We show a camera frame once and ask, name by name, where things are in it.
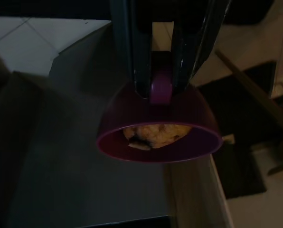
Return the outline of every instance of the purple bowl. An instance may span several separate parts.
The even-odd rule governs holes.
[[[103,114],[96,140],[99,150],[126,161],[179,162],[211,154],[222,145],[214,116],[194,87],[189,86],[185,92],[172,97],[169,105],[153,105],[160,99],[150,98],[150,101],[138,96],[131,83],[126,84]],[[129,147],[122,129],[147,124],[179,124],[193,128],[180,140],[158,149],[143,151]]]

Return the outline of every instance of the white tile floor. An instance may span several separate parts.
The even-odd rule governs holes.
[[[0,58],[10,71],[48,76],[59,52],[108,23],[0,17]]]

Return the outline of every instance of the purple handle grip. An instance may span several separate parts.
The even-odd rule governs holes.
[[[172,97],[171,67],[153,72],[150,92],[151,105],[169,105]]]

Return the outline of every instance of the cooked food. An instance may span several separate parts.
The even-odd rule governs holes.
[[[129,146],[148,151],[169,145],[185,135],[192,127],[176,124],[151,124],[137,127],[128,127],[123,130],[129,140]]]

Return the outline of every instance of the black tongs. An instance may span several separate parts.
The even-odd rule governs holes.
[[[134,82],[135,91],[149,98],[152,22],[174,21],[171,45],[172,91],[185,90],[208,58],[231,0],[110,0],[117,51]]]

